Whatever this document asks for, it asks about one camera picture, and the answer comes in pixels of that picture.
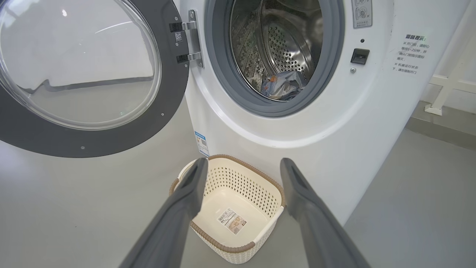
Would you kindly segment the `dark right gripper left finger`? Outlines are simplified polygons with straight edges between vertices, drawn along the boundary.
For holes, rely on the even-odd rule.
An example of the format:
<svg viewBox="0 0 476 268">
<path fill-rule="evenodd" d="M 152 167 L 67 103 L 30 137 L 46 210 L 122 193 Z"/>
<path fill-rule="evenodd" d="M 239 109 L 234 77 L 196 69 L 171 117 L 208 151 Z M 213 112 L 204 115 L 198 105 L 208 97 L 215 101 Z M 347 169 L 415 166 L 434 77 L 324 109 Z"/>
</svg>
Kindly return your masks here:
<svg viewBox="0 0 476 268">
<path fill-rule="evenodd" d="M 188 228 L 201 210 L 208 166 L 207 158 L 192 164 L 119 268 L 180 268 Z"/>
</svg>

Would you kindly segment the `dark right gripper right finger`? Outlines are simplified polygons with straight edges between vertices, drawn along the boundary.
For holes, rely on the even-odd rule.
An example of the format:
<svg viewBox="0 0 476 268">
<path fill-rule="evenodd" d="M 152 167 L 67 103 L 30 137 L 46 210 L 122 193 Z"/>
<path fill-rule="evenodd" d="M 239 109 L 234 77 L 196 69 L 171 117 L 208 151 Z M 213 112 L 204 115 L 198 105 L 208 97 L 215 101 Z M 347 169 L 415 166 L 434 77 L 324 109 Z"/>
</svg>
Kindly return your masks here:
<svg viewBox="0 0 476 268">
<path fill-rule="evenodd" d="M 299 223 L 309 268 L 370 268 L 292 159 L 281 159 L 280 174 L 287 210 Z"/>
</svg>

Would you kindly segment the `dark round washing machine door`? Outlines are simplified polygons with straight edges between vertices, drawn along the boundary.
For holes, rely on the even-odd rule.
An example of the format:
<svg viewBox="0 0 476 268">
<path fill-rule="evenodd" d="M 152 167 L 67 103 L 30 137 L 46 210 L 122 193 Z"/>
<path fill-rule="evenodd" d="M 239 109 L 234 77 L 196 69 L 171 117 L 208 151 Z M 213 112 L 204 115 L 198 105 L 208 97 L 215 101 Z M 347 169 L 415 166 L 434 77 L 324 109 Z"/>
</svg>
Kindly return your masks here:
<svg viewBox="0 0 476 268">
<path fill-rule="evenodd" d="M 117 154 L 160 132 L 189 77 L 173 0 L 0 0 L 0 141 Z"/>
</svg>

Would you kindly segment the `blue cartoon print clothing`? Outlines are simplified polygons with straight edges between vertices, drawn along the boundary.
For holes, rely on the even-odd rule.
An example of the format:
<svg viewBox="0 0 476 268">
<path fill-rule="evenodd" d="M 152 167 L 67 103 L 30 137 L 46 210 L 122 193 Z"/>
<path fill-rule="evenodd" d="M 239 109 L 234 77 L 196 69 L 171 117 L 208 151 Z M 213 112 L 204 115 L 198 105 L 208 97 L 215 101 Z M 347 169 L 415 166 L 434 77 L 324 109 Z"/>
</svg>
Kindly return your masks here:
<svg viewBox="0 0 476 268">
<path fill-rule="evenodd" d="M 260 93 L 272 100 L 288 101 L 299 94 L 308 80 L 298 71 L 285 71 L 263 79 Z"/>
</svg>

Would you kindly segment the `basket product label sticker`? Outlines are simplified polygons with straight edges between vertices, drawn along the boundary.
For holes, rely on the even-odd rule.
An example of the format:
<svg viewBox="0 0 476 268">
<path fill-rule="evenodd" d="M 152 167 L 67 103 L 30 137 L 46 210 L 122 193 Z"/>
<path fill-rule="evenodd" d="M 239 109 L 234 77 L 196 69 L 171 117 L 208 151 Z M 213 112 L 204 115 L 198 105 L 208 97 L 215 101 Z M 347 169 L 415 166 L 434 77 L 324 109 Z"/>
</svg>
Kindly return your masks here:
<svg viewBox="0 0 476 268">
<path fill-rule="evenodd" d="M 233 209 L 225 209 L 220 216 L 217 218 L 218 222 L 226 227 L 231 233 L 237 235 L 243 227 L 248 223 L 248 221 L 237 214 Z"/>
</svg>

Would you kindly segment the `cream perforated laundry basket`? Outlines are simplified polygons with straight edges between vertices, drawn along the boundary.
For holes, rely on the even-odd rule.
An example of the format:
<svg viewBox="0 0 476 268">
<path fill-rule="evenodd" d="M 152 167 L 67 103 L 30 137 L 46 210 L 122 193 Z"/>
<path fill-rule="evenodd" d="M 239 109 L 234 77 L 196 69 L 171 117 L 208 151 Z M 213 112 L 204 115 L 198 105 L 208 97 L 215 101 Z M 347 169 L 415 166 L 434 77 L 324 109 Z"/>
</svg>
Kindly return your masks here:
<svg viewBox="0 0 476 268">
<path fill-rule="evenodd" d="M 214 155 L 208 158 L 201 210 L 190 227 L 218 255 L 239 265 L 265 244 L 285 206 L 284 190 L 275 180 L 232 156 Z M 227 208 L 248 221 L 237 235 L 217 220 Z"/>
</svg>

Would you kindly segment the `white washing machine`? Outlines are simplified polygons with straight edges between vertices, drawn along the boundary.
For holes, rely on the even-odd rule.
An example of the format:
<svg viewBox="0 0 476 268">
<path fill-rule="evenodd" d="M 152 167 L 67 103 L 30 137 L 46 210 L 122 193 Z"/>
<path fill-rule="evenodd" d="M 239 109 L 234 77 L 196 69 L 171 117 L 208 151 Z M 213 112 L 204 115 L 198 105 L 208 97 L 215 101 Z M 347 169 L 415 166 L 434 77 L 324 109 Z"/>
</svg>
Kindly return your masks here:
<svg viewBox="0 0 476 268">
<path fill-rule="evenodd" d="M 261 117 L 240 108 L 224 91 L 210 62 L 205 35 L 209 0 L 174 0 L 185 21 L 196 10 L 204 68 L 190 68 L 186 101 L 194 131 L 210 156 L 226 154 L 281 181 L 279 163 L 292 159 L 344 224 L 398 139 L 473 0 L 372 0 L 373 25 L 353 28 L 344 0 L 345 36 L 334 75 L 321 95 L 285 117 Z M 391 71 L 406 34 L 430 45 L 417 75 Z M 370 51 L 351 63 L 355 48 Z"/>
</svg>

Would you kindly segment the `grey rubber door gasket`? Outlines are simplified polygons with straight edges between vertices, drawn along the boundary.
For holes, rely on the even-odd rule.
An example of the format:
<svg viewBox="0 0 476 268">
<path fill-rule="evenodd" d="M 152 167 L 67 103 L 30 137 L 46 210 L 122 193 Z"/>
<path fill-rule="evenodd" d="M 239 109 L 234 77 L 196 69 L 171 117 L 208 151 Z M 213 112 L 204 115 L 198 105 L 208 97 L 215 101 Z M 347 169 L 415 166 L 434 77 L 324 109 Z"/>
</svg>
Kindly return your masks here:
<svg viewBox="0 0 476 268">
<path fill-rule="evenodd" d="M 229 39 L 232 1 L 208 0 L 205 13 L 210 62 L 226 94 L 240 108 L 261 117 L 285 117 L 311 105 L 328 86 L 340 60 L 345 36 L 344 0 L 319 0 L 324 20 L 319 62 L 303 91 L 287 102 L 258 95 L 238 72 Z"/>
</svg>

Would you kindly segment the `black door latch socket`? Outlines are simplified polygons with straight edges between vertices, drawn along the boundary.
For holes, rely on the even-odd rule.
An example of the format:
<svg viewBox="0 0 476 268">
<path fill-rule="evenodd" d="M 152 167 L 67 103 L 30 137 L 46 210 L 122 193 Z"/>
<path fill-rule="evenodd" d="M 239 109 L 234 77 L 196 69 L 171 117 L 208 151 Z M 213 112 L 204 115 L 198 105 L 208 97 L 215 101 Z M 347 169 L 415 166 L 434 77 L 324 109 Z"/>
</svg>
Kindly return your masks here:
<svg viewBox="0 0 476 268">
<path fill-rule="evenodd" d="M 351 63 L 365 65 L 370 51 L 367 49 L 355 48 L 351 57 Z"/>
</svg>

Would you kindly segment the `metal door hinge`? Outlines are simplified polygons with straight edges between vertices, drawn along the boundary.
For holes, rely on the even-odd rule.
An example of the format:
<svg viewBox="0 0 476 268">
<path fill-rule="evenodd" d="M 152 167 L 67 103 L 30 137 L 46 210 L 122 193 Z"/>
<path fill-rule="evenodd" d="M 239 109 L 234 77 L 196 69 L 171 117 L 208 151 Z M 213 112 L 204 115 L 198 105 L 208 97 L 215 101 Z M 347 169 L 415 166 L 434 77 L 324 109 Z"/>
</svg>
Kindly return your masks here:
<svg viewBox="0 0 476 268">
<path fill-rule="evenodd" d="M 175 42 L 176 46 L 185 46 L 187 43 L 188 53 L 182 53 L 176 56 L 177 63 L 194 62 L 199 68 L 204 68 L 203 53 L 200 43 L 199 24 L 196 10 L 188 11 L 188 22 L 179 22 L 175 17 L 176 22 L 169 24 L 170 32 L 182 32 L 183 41 Z"/>
</svg>

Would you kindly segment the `blue energy label sticker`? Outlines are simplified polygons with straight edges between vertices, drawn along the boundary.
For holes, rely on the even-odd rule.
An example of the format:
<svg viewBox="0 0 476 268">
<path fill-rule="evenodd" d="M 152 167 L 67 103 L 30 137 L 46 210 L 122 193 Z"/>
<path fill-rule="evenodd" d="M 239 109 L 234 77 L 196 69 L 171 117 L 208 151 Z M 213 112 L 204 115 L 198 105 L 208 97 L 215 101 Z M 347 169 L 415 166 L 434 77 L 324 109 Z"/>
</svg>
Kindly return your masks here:
<svg viewBox="0 0 476 268">
<path fill-rule="evenodd" d="M 209 157 L 210 154 L 209 154 L 209 148 L 207 145 L 206 137 L 195 131 L 195 139 L 197 141 L 199 152 L 205 155 L 206 157 Z"/>
</svg>

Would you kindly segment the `steel perforated drum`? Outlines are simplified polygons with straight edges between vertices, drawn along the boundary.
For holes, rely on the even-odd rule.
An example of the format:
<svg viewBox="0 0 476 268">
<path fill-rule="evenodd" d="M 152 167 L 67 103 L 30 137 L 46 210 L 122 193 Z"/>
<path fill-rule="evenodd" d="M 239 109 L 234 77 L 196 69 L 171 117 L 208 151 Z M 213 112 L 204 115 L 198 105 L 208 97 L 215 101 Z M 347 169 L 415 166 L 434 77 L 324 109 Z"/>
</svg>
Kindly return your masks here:
<svg viewBox="0 0 476 268">
<path fill-rule="evenodd" d="M 260 90 L 269 75 L 298 71 L 309 82 L 319 62 L 323 34 L 319 0 L 232 1 L 233 60 L 247 85 L 266 99 Z"/>
</svg>

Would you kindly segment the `grey text notice decal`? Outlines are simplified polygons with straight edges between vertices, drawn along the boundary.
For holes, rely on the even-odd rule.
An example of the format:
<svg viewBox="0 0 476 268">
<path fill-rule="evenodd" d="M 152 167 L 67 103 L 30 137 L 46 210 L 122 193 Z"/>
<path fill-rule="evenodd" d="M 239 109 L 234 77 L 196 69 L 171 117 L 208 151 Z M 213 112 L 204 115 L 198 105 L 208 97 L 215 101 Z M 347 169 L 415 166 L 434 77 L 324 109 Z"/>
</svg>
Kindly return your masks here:
<svg viewBox="0 0 476 268">
<path fill-rule="evenodd" d="M 426 36 L 406 34 L 396 48 L 391 71 L 417 75 L 427 62 L 429 50 Z"/>
</svg>

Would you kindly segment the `grey warning pictogram sticker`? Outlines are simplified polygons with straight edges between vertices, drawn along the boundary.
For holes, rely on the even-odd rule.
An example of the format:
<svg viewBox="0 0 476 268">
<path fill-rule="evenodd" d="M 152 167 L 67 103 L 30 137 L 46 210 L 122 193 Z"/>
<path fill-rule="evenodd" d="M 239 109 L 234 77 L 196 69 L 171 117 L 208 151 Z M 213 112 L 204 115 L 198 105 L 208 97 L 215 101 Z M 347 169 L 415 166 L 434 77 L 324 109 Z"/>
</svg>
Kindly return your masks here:
<svg viewBox="0 0 476 268">
<path fill-rule="evenodd" d="M 351 0 L 353 28 L 368 28 L 373 25 L 372 0 Z"/>
</svg>

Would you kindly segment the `white frame leg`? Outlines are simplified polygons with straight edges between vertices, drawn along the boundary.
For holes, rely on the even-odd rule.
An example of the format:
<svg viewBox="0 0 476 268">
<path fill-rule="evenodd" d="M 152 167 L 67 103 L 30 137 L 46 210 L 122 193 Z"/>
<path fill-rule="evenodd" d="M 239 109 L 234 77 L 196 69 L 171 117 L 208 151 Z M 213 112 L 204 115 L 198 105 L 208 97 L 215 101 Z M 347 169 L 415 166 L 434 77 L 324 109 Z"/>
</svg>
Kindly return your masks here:
<svg viewBox="0 0 476 268">
<path fill-rule="evenodd" d="M 424 111 L 430 114 L 442 116 L 443 106 L 452 90 L 460 90 L 466 93 L 476 94 L 476 82 L 434 75 L 430 80 L 431 85 L 441 86 L 434 102 L 425 106 Z"/>
</svg>

